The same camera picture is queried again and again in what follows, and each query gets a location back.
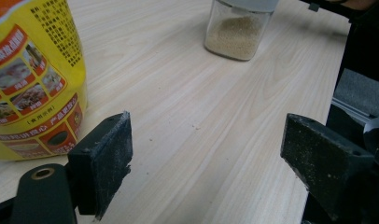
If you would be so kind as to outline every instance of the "glass jar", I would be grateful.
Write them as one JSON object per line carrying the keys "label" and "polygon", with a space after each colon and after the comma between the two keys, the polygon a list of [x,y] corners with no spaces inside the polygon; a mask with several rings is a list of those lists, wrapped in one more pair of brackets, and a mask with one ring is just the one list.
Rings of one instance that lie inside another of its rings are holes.
{"label": "glass jar", "polygon": [[204,46],[217,55],[248,61],[255,55],[272,14],[214,0]]}

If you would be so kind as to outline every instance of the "black device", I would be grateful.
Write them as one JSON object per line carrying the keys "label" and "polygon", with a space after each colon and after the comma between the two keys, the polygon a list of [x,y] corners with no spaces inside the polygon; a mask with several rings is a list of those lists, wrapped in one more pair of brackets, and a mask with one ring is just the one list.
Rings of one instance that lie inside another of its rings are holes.
{"label": "black device", "polygon": [[133,156],[130,114],[103,120],[68,154],[68,163],[45,164],[21,177],[15,198],[0,203],[0,223],[77,223],[101,219],[130,173]]}
{"label": "black device", "polygon": [[368,10],[354,10],[339,4],[341,1],[300,0],[317,12],[320,8],[348,18],[350,31],[338,80],[349,69],[379,82],[379,1]]}
{"label": "black device", "polygon": [[309,191],[302,223],[379,224],[379,127],[363,134],[339,119],[346,125],[287,115],[281,157]]}

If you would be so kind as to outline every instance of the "red label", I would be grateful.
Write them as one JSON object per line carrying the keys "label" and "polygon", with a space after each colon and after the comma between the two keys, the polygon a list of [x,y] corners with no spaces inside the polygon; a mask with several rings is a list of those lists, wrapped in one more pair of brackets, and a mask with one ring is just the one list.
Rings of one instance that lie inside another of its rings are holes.
{"label": "red label", "polygon": [[76,138],[79,135],[79,127],[82,122],[82,111],[79,105],[76,106],[74,112],[67,118],[68,124],[70,125],[71,130],[73,130]]}
{"label": "red label", "polygon": [[15,119],[18,119],[18,118],[19,118],[18,115],[13,114],[13,115],[8,116],[6,118],[0,119],[0,124],[5,124],[5,123],[11,122]]}
{"label": "red label", "polygon": [[39,66],[35,68],[35,73],[40,76],[44,72],[46,66],[47,66],[47,60],[45,60],[45,58],[42,58]]}
{"label": "red label", "polygon": [[34,127],[33,129],[24,132],[24,133],[14,133],[14,134],[0,134],[1,141],[10,141],[10,140],[21,140],[26,138],[31,138],[42,133],[49,131],[53,126],[55,126],[58,122],[64,119],[69,112],[75,107],[77,103],[77,94],[71,98],[71,100],[52,118],[45,121],[44,123]]}
{"label": "red label", "polygon": [[12,9],[19,2],[22,2],[22,0],[0,0],[0,17],[4,16],[10,9]]}
{"label": "red label", "polygon": [[55,154],[65,154],[76,145],[76,139],[70,133],[65,123],[40,137],[40,140]]}
{"label": "red label", "polygon": [[26,33],[15,25],[9,35],[0,42],[0,65],[9,61],[23,48],[27,40]]}
{"label": "red label", "polygon": [[30,76],[27,76],[25,79],[19,81],[17,84],[4,89],[3,92],[6,95],[10,95],[10,94],[14,93],[15,91],[19,91],[19,90],[23,89],[28,84],[32,83],[34,80],[35,80],[35,77],[30,74]]}
{"label": "red label", "polygon": [[30,159],[50,155],[36,140],[5,143],[5,145],[24,158]]}
{"label": "red label", "polygon": [[56,85],[56,87],[49,94],[51,96],[56,95],[56,93],[58,93],[58,91],[60,91],[63,88],[64,84],[65,84],[64,79],[61,79],[60,82],[59,82],[59,84]]}

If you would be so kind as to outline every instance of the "jar lid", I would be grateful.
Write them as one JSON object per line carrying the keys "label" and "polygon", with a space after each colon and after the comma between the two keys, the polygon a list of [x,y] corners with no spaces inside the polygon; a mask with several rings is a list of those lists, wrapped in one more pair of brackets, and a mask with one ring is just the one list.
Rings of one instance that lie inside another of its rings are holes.
{"label": "jar lid", "polygon": [[218,0],[222,4],[252,12],[274,12],[279,0]]}

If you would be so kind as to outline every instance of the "black metal bracket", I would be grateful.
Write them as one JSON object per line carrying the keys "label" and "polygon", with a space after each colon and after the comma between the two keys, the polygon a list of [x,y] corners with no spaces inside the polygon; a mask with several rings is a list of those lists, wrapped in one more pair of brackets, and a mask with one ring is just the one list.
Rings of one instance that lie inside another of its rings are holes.
{"label": "black metal bracket", "polygon": [[316,223],[379,223],[374,153],[313,119],[288,114],[281,157],[329,216]]}
{"label": "black metal bracket", "polygon": [[101,219],[131,171],[130,114],[103,120],[67,156],[65,166],[45,164],[24,174],[17,196],[0,203],[0,223],[77,223],[76,207]]}
{"label": "black metal bracket", "polygon": [[333,4],[326,0],[300,0],[304,3],[309,4],[309,9],[315,12],[321,7],[326,9],[327,11],[336,13],[338,15],[344,16],[348,19],[352,19],[355,13],[355,10],[350,9],[348,7],[344,7],[338,4]]}

